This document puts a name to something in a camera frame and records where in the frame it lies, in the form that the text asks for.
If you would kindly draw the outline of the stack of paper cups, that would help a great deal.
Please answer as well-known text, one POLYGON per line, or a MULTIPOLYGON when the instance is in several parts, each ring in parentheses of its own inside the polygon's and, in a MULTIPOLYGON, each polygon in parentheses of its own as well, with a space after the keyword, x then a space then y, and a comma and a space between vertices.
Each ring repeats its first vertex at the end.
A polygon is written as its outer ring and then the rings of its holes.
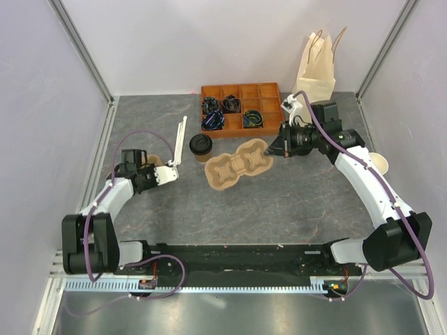
POLYGON ((389 169, 389 164, 386 158, 375 152, 370 152, 369 156, 380 174, 385 175, 389 169))

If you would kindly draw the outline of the black cup lid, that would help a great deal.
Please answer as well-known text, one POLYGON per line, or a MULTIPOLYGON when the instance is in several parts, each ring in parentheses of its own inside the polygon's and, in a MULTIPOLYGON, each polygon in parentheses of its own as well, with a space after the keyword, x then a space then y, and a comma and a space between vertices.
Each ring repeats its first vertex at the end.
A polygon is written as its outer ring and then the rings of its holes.
POLYGON ((212 138, 206 134, 196 134, 189 141, 189 148, 194 155, 203 156, 211 152, 212 138))

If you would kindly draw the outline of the kraft paper bag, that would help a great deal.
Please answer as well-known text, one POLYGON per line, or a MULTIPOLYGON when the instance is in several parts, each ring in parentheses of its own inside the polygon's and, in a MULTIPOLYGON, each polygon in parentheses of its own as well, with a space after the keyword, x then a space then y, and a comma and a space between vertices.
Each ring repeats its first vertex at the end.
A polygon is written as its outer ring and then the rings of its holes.
POLYGON ((335 55, 347 27, 332 41, 323 30, 312 32, 305 45, 292 92, 304 91, 311 103, 329 100, 335 88, 335 55))

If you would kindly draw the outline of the single paper cup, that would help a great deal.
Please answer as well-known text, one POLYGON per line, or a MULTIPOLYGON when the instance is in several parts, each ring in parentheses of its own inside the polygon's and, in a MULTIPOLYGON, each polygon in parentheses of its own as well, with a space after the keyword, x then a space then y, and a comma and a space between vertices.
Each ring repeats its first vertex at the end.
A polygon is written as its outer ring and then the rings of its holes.
POLYGON ((206 163, 212 157, 212 152, 208 152, 206 154, 194 154, 194 158, 199 163, 206 163))

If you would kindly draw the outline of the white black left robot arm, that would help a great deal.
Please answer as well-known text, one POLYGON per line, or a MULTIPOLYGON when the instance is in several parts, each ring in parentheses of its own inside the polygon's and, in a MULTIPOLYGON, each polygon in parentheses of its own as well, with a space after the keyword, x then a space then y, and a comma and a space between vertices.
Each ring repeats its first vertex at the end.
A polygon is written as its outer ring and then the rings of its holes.
POLYGON ((113 273, 120 250, 112 222, 136 193, 157 186, 155 168, 163 163, 141 149, 124 149, 103 190, 79 214, 61 223, 62 255, 67 274, 113 273))

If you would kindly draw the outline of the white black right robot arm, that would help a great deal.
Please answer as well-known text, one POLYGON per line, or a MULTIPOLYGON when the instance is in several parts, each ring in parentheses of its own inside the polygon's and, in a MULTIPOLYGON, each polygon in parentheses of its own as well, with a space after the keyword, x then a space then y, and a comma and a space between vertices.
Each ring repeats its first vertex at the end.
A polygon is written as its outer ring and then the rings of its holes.
POLYGON ((346 263, 360 263, 384 271, 419 259, 432 228, 430 217, 416 213, 390 187, 358 132, 342 126, 336 102, 313 103, 316 121, 310 122, 302 120, 304 107, 296 98, 289 96, 281 107, 289 118, 281 122, 265 154, 289 158, 319 150, 352 185, 374 226, 364 239, 328 242, 328 252, 319 259, 321 269, 333 275, 346 263))

